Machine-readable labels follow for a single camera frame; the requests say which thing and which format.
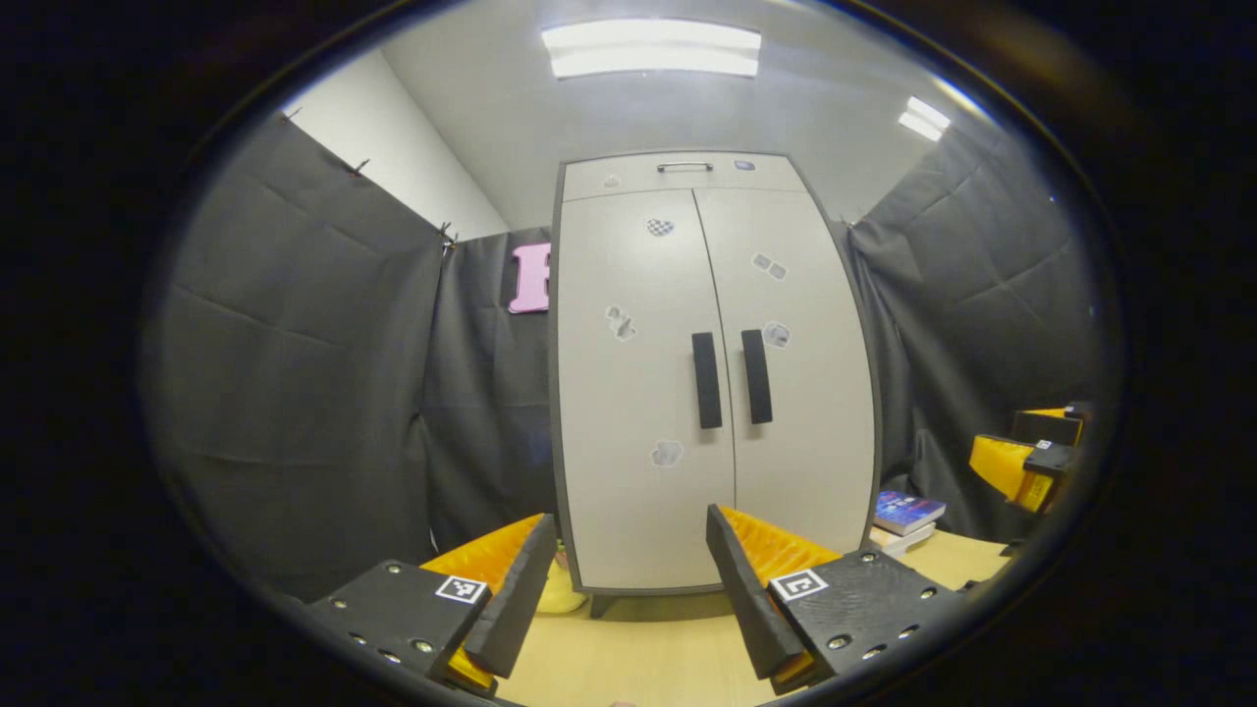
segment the white cabinet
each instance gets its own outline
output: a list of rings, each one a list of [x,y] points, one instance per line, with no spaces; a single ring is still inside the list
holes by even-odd
[[[709,503],[855,550],[875,491],[870,364],[789,160],[591,160],[559,189],[552,415],[578,586],[718,585]]]

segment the pink sign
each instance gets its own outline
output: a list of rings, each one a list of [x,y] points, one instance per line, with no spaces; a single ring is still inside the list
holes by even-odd
[[[519,260],[519,281],[507,311],[523,315],[549,309],[549,243],[520,245],[514,257]]]

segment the book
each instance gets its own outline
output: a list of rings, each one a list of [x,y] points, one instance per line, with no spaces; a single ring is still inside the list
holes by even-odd
[[[877,513],[874,525],[896,535],[910,535],[916,528],[936,521],[947,503],[930,501],[918,496],[908,496],[897,491],[882,491],[877,494]]]
[[[885,528],[869,528],[869,540],[891,557],[903,557],[908,548],[934,535],[935,523],[926,523],[908,535],[896,535]]]

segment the dark gray fabric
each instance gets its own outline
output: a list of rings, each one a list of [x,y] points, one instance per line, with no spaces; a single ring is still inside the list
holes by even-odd
[[[279,117],[190,220],[146,331],[156,442],[209,532],[280,591],[434,554],[412,421],[440,254],[431,224]]]
[[[530,229],[460,243],[445,257],[424,381],[432,533],[442,551],[533,513],[557,513],[547,312],[512,315]]]
[[[1027,515],[968,468],[969,450],[975,434],[1007,434],[1016,410],[1097,392],[1089,226],[1028,152],[970,127],[836,230],[877,332],[884,488],[947,502],[944,530],[1019,537]]]

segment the ceiling light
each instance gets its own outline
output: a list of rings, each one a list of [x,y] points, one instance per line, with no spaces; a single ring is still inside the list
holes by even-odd
[[[939,130],[947,130],[947,126],[952,125],[952,121],[940,113],[938,108],[915,96],[908,99],[908,111],[925,118]]]
[[[904,113],[903,116],[899,116],[899,125],[935,142],[938,142],[938,138],[943,137],[941,130],[934,127],[934,125],[929,121],[914,113]]]
[[[689,20],[601,20],[549,29],[542,42],[557,78],[634,70],[753,77],[759,33]]]

